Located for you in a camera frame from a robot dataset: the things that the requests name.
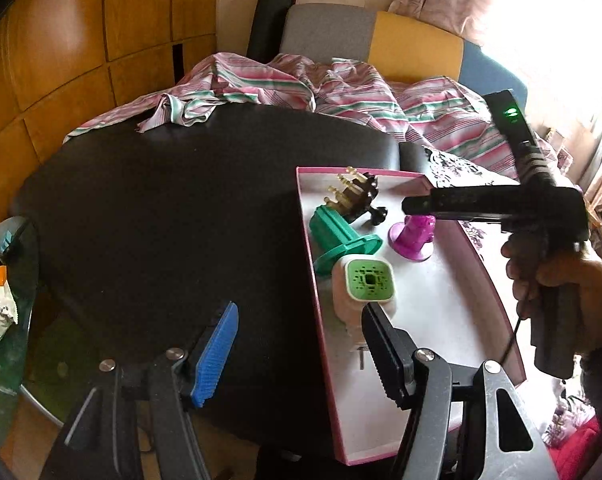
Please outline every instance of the wooden wall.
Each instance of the wooden wall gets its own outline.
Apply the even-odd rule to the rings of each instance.
[[[0,221],[81,123],[216,51],[216,0],[16,0],[0,23]]]

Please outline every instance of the window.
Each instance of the window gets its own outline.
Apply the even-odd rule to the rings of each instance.
[[[602,0],[495,0],[483,47],[559,116],[590,126],[602,105]]]

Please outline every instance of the yellow cushion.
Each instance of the yellow cushion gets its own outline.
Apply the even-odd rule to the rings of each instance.
[[[437,75],[459,79],[463,40],[398,14],[376,14],[367,62],[388,81],[414,83]]]

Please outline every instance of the chair backrest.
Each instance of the chair backrest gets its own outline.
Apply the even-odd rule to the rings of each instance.
[[[391,81],[445,75],[478,94],[512,89],[523,109],[527,101],[524,83],[477,45],[389,12],[337,4],[292,6],[280,51],[317,62],[333,57],[367,61]]]

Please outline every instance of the red cloth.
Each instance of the red cloth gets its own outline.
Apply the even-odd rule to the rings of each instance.
[[[548,448],[559,480],[576,480],[584,468],[590,465],[601,429],[593,416],[566,440],[561,447]]]

